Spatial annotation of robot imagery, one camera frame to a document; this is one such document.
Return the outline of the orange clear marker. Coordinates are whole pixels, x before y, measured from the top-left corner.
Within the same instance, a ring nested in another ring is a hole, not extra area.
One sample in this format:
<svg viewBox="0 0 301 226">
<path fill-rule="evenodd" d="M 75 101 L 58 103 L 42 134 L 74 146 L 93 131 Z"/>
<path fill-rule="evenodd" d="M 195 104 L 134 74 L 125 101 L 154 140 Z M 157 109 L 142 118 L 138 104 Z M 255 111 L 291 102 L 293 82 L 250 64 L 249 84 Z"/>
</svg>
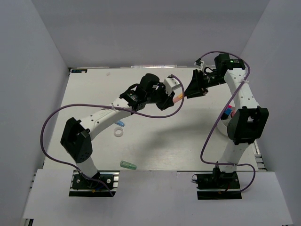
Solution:
<svg viewBox="0 0 301 226">
<path fill-rule="evenodd" d="M 177 103 L 183 99 L 183 94 L 179 94 L 178 96 L 173 98 L 173 102 Z"/>
</svg>

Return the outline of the blue black highlighter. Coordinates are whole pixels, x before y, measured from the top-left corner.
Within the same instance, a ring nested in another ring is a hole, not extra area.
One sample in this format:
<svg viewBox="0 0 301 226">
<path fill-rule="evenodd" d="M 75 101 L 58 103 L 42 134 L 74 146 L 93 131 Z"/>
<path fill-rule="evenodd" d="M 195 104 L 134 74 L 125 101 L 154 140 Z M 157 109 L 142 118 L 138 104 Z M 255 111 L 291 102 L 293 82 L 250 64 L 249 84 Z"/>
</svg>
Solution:
<svg viewBox="0 0 301 226">
<path fill-rule="evenodd" d="M 224 111 L 224 113 L 221 116 L 221 120 L 226 120 L 226 119 L 228 119 L 229 116 L 230 116 L 230 114 L 226 114 Z"/>
</svg>

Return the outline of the pink capped clear tube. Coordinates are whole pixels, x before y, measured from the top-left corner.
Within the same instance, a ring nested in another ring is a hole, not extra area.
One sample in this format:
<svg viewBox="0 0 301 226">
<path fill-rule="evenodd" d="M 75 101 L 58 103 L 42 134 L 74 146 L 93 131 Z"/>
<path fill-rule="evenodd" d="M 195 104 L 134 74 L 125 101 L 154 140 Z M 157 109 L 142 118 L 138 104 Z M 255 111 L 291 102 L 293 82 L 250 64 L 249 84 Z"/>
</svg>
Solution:
<svg viewBox="0 0 301 226">
<path fill-rule="evenodd" d="M 231 118 L 233 118 L 233 117 L 234 117 L 235 113 L 236 113 L 236 111 L 235 111 L 235 110 L 231 112 L 231 114 L 230 114 L 230 115 L 231 115 Z"/>
</svg>

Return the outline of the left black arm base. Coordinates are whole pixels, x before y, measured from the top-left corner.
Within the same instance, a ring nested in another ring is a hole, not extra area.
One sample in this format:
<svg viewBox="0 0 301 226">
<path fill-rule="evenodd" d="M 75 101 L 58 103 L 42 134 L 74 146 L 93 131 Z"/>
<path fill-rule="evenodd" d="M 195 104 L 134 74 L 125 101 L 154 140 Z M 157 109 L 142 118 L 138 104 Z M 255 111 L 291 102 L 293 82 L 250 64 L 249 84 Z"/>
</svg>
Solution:
<svg viewBox="0 0 301 226">
<path fill-rule="evenodd" d="M 74 171 L 69 189 L 70 197 L 113 197 L 119 183 L 119 171 L 99 171 L 98 180 L 107 185 L 110 191 L 100 182 L 84 178 Z"/>
</svg>

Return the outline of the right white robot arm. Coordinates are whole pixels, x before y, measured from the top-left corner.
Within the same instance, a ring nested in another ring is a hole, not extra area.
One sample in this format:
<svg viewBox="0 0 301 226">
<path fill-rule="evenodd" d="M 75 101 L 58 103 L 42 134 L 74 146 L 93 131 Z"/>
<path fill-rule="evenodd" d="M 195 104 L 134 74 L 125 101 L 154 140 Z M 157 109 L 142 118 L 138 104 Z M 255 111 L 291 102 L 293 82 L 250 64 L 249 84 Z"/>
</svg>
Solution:
<svg viewBox="0 0 301 226">
<path fill-rule="evenodd" d="M 251 69 L 243 59 L 218 51 L 214 63 L 215 69 L 206 73 L 202 59 L 199 58 L 195 62 L 200 69 L 193 71 L 192 80 L 184 96 L 187 99 L 202 97 L 210 87 L 222 84 L 229 87 L 231 98 L 228 103 L 233 102 L 235 110 L 227 124 L 228 144 L 220 160 L 215 163 L 220 171 L 212 176 L 213 184 L 222 188 L 230 181 L 228 173 L 235 172 L 240 165 L 239 161 L 244 151 L 261 137 L 269 111 L 260 107 L 255 100 L 247 82 Z"/>
</svg>

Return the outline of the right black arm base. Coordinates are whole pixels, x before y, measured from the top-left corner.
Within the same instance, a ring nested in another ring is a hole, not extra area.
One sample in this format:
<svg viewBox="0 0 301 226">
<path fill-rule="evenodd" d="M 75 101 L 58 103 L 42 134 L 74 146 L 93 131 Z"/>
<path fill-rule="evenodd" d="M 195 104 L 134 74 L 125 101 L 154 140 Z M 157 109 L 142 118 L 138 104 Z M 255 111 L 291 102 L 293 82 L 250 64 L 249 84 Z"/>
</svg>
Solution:
<svg viewBox="0 0 301 226">
<path fill-rule="evenodd" d="M 210 173 L 194 174 L 198 200 L 240 200 L 240 183 L 236 172 L 226 173 L 214 167 Z"/>
</svg>

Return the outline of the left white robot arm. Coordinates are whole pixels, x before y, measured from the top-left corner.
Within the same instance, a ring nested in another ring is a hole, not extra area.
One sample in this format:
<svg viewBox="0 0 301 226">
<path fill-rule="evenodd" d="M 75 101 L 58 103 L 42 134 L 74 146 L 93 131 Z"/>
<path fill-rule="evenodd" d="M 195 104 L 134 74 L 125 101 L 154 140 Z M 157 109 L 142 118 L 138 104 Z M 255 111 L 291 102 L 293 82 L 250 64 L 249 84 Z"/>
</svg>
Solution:
<svg viewBox="0 0 301 226">
<path fill-rule="evenodd" d="M 142 110 L 147 104 L 155 104 L 160 110 L 173 106 L 174 91 L 180 86 L 172 76 L 161 82 L 158 76 L 147 73 L 139 83 L 120 94 L 108 108 L 102 108 L 80 120 L 70 118 L 66 122 L 60 143 L 85 174 L 83 182 L 88 187 L 94 188 L 99 184 L 98 170 L 91 157 L 92 140 L 112 124 Z"/>
</svg>

